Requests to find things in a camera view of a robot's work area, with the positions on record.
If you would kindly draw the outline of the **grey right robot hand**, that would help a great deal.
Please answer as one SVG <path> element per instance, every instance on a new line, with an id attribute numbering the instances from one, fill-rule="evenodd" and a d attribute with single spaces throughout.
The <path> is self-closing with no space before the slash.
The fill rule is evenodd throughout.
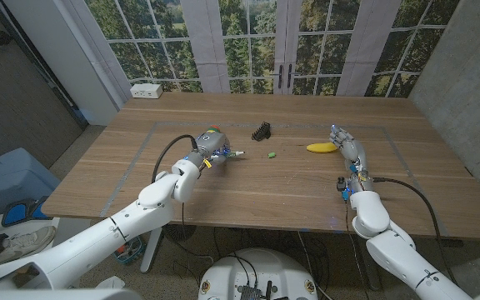
<path id="1" fill-rule="evenodd" d="M 342 154 L 345 167 L 350 171 L 348 186 L 351 193 L 372 191 L 373 180 L 369 177 L 364 146 L 348 131 L 336 125 L 332 125 L 329 141 Z"/>

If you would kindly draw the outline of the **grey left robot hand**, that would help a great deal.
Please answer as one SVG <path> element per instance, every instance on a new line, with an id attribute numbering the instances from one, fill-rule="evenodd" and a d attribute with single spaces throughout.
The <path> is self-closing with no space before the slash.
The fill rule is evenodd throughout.
<path id="1" fill-rule="evenodd" d="M 230 153 L 227 136 L 218 129 L 208 129 L 195 139 L 196 147 L 185 157 L 185 160 L 196 167 L 211 168 L 224 163 Z"/>

